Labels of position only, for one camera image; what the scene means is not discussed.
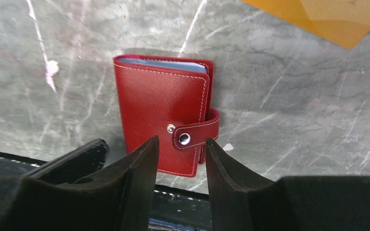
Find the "tabletop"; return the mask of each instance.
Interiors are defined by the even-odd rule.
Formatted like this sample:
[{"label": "tabletop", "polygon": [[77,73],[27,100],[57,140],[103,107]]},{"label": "tabletop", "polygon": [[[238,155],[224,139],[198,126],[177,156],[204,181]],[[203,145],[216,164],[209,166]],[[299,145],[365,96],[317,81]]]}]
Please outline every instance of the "tabletop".
[{"label": "tabletop", "polygon": [[259,174],[370,175],[370,33],[346,50],[238,0],[0,0],[0,151],[50,161],[102,138],[124,156],[123,53],[212,60],[217,142]]}]

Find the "red card holder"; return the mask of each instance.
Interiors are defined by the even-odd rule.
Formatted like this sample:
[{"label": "red card holder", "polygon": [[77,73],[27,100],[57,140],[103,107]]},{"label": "red card holder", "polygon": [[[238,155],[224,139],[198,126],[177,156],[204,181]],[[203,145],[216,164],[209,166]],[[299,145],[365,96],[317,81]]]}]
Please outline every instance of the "red card holder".
[{"label": "red card holder", "polygon": [[[195,63],[206,73],[121,62],[123,59]],[[114,58],[127,153],[159,136],[158,171],[194,177],[205,162],[206,138],[218,138],[218,111],[211,109],[213,63],[147,55]]]}]

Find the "scratched surface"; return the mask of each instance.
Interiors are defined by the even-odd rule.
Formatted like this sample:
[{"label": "scratched surface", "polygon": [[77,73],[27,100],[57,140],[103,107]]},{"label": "scratched surface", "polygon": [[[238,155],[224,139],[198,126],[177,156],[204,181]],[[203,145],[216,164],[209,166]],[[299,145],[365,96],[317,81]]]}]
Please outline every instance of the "scratched surface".
[{"label": "scratched surface", "polygon": [[[237,0],[0,0],[0,151],[51,160],[103,138],[123,156],[125,52],[213,60],[218,142],[252,170],[370,175],[370,33],[348,51]],[[204,166],[157,183],[207,192]]]}]

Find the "orange paper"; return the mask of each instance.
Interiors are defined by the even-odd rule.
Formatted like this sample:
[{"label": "orange paper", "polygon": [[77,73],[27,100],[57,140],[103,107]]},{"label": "orange paper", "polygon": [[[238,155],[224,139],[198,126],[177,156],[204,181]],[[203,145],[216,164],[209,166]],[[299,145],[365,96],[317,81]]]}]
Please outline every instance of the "orange paper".
[{"label": "orange paper", "polygon": [[370,0],[243,0],[347,49],[370,31]]}]

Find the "red leather wallet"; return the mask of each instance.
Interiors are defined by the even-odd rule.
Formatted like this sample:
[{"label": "red leather wallet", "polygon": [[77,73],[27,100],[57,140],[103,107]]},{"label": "red leather wallet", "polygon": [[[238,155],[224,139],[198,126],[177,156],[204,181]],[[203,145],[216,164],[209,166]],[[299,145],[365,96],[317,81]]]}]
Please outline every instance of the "red leather wallet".
[{"label": "red leather wallet", "polygon": [[[194,64],[203,71],[128,63]],[[218,138],[219,112],[211,109],[209,60],[127,54],[114,58],[127,153],[159,136],[158,171],[194,177],[205,162],[206,138]]]}]

